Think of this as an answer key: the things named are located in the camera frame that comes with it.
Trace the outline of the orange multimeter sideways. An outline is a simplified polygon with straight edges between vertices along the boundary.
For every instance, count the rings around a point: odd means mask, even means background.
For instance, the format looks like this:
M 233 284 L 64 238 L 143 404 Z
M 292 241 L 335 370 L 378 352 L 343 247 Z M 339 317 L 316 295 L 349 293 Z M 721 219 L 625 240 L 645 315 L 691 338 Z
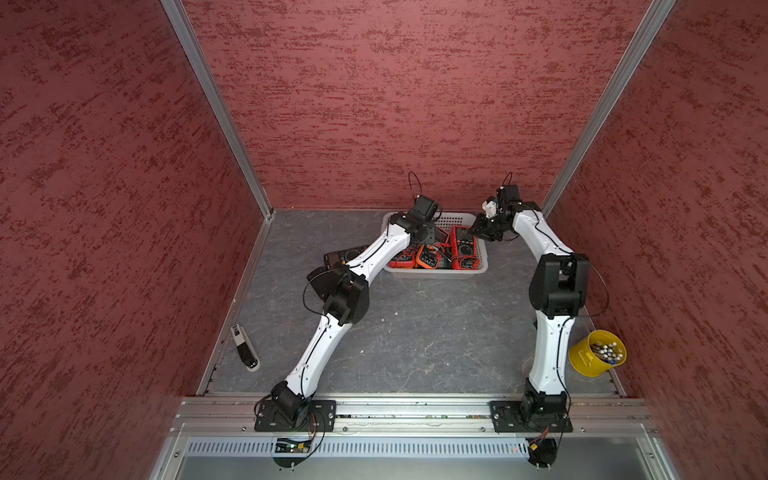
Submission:
M 425 270 L 445 269 L 449 265 L 449 259 L 445 255 L 441 244 L 421 245 L 416 255 L 416 266 Z

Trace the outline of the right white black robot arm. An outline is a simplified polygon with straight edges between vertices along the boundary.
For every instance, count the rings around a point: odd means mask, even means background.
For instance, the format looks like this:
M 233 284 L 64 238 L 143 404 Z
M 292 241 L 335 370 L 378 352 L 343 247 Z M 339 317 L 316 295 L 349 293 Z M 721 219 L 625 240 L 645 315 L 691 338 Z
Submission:
M 573 322 L 586 303 L 590 262 L 566 246 L 531 203 L 487 199 L 482 210 L 471 227 L 475 236 L 501 241 L 506 232 L 514 232 L 537 261 L 528 290 L 536 315 L 536 345 L 518 415 L 531 424 L 564 418 L 569 398 L 566 347 Z

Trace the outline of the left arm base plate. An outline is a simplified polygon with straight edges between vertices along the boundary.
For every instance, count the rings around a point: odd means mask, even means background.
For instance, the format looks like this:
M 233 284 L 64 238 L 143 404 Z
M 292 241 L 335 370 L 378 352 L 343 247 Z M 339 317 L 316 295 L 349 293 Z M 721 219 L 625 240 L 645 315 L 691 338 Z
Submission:
M 311 400 L 294 413 L 282 413 L 274 400 L 260 402 L 254 409 L 256 432 L 332 432 L 335 428 L 337 402 Z

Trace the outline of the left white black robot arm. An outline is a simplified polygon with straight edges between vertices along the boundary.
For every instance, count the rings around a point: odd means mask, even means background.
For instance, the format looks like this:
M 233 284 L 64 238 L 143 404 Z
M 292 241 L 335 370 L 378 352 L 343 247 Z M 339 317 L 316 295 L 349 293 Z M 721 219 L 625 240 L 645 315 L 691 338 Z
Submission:
M 292 428 L 304 425 L 325 366 L 344 335 L 366 315 L 373 280 L 413 241 L 426 238 L 434 215 L 415 208 L 396 213 L 381 235 L 352 261 L 310 274 L 308 285 L 323 302 L 317 312 L 318 327 L 294 369 L 270 393 L 276 412 Z

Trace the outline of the red multimeter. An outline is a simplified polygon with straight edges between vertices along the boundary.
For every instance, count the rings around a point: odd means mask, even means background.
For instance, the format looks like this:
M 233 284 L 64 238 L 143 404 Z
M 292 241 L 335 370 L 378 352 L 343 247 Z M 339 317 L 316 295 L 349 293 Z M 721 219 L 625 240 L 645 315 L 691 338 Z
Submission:
M 389 262 L 388 267 L 392 269 L 413 269 L 416 265 L 418 250 L 415 247 L 408 247 L 395 255 Z

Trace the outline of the red clamp meter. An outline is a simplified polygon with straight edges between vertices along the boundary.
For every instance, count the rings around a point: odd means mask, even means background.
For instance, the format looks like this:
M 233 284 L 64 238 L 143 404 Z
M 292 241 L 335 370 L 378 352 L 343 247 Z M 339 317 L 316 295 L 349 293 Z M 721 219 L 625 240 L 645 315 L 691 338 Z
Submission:
M 450 234 L 451 262 L 454 270 L 477 270 L 479 258 L 477 243 L 470 228 L 453 226 Z

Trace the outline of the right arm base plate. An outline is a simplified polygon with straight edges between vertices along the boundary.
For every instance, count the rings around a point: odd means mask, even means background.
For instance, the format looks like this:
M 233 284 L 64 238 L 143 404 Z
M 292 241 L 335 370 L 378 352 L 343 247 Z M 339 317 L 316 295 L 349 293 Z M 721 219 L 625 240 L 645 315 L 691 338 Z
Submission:
M 496 433 L 539 435 L 571 433 L 573 425 L 568 415 L 567 400 L 556 398 L 543 403 L 522 401 L 490 401 L 490 417 Z

